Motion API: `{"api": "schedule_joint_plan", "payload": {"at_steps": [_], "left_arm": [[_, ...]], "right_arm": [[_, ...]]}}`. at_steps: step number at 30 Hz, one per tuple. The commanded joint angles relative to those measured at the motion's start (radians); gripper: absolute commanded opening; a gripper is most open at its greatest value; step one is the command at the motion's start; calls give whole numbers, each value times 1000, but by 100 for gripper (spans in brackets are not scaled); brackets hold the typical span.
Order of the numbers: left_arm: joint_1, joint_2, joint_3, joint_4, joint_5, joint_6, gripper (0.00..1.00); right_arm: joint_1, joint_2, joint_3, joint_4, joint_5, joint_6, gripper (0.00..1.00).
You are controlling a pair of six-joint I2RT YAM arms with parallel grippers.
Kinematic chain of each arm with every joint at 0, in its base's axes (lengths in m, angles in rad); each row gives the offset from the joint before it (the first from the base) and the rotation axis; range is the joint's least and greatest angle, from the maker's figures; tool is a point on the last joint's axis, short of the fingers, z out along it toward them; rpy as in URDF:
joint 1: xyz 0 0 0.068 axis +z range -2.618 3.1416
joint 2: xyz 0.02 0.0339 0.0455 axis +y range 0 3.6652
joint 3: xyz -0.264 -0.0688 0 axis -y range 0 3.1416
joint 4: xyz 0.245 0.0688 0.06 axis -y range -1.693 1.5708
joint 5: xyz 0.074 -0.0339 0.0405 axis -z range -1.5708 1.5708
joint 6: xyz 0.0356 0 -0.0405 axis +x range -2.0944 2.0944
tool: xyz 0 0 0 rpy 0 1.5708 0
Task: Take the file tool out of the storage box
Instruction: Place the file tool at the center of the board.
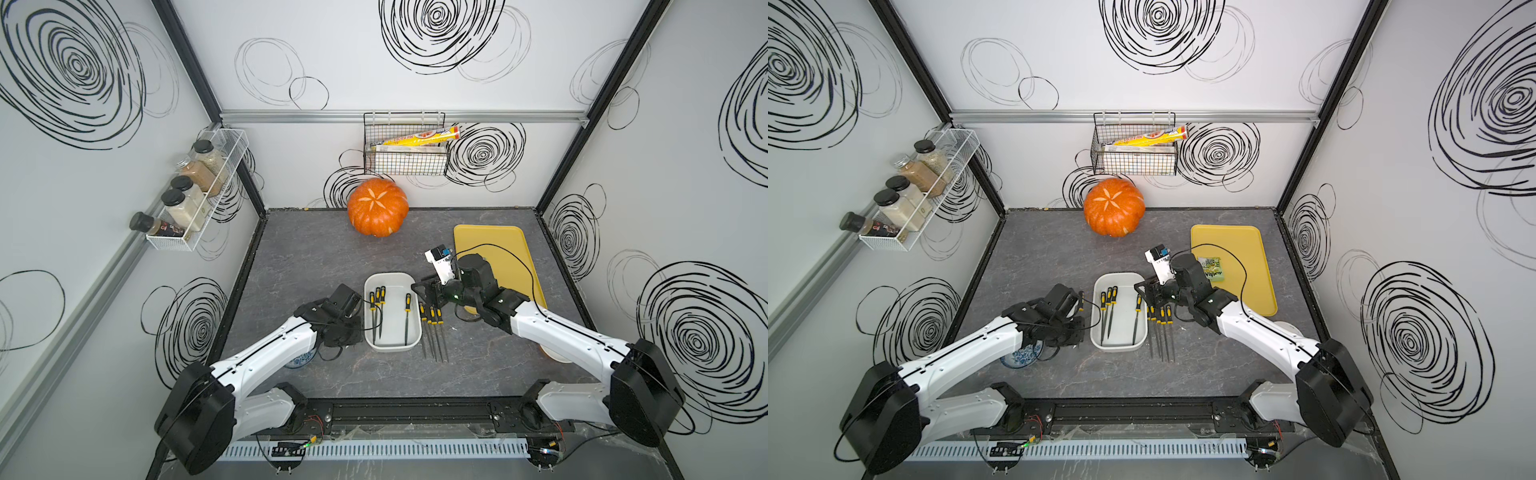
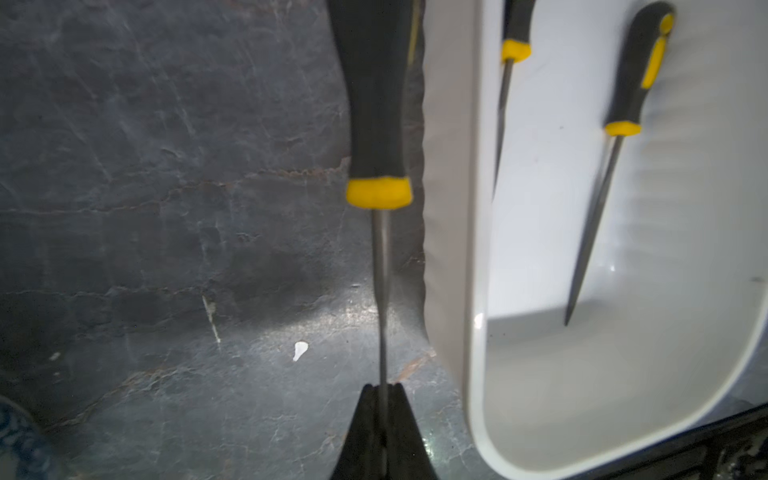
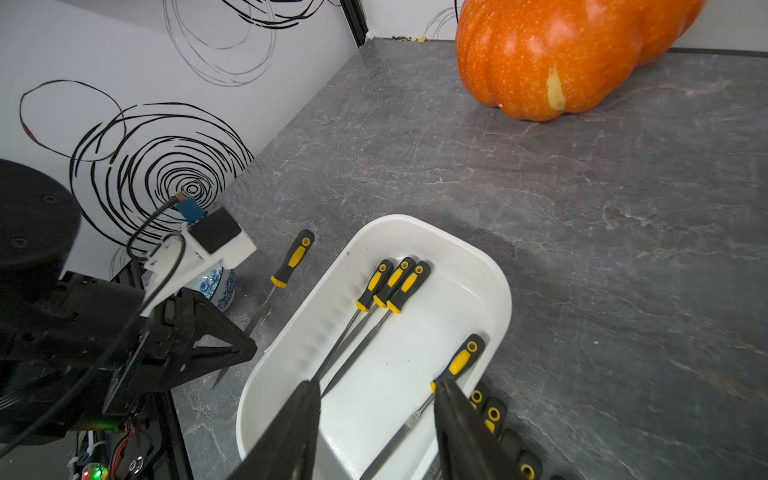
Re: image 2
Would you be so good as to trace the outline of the white plastic storage box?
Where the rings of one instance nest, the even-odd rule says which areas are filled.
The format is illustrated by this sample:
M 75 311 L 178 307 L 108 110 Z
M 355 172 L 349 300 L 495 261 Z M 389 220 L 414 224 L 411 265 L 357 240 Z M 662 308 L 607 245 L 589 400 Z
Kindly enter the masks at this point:
M 563 479 L 685 431 L 767 324 L 767 5 L 677 1 L 578 302 L 603 126 L 639 1 L 540 1 L 496 139 L 503 5 L 425 6 L 425 326 L 471 441 Z

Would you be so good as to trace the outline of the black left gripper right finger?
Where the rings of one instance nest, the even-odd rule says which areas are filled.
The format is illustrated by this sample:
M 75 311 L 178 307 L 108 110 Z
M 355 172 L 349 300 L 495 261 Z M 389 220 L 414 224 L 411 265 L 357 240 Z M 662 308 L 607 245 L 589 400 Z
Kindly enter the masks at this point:
M 404 386 L 388 384 L 384 479 L 438 480 Z

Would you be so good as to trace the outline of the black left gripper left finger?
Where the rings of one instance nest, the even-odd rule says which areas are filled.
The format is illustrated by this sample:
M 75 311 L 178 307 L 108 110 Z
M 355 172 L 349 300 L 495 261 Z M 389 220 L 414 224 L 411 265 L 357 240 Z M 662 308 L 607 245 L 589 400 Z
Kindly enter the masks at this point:
M 366 384 L 360 394 L 331 480 L 379 480 L 381 430 L 378 387 Z

